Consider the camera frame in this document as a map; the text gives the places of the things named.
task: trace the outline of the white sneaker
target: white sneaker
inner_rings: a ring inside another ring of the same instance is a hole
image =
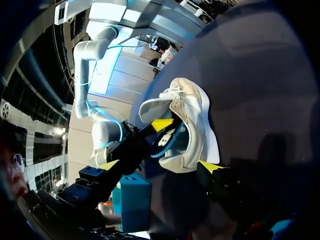
[[[159,98],[147,100],[140,106],[139,116],[145,124],[168,118],[172,111],[187,128],[189,139],[185,152],[168,150],[159,160],[163,168],[188,173],[197,169],[199,160],[220,162],[217,139],[209,125],[209,105],[207,94],[198,85],[186,78],[176,78]]]

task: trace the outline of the dark curved surface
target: dark curved surface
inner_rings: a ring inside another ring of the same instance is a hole
[[[141,103],[157,98],[174,78],[194,81],[210,99],[220,164],[245,166],[262,191],[298,211],[320,155],[318,79],[299,37],[269,3],[249,1],[230,9],[155,78],[133,105],[130,122],[142,127]],[[194,174],[154,166],[145,173],[154,192],[151,210],[169,229],[182,234],[201,225],[215,228],[212,216],[219,216]]]

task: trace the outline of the teal box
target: teal box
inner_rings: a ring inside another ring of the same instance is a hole
[[[137,174],[123,176],[112,191],[112,205],[121,214],[124,233],[148,231],[150,225],[151,184]]]

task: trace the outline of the shoelace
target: shoelace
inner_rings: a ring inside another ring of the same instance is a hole
[[[170,84],[170,87],[163,91],[163,93],[160,93],[159,98],[164,98],[167,96],[174,95],[178,99],[180,99],[181,93],[184,93],[185,91],[181,90],[180,86],[174,81]]]

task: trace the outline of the person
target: person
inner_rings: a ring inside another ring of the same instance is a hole
[[[25,159],[14,126],[0,119],[0,172],[4,188],[12,200],[18,200],[27,191],[24,178]]]

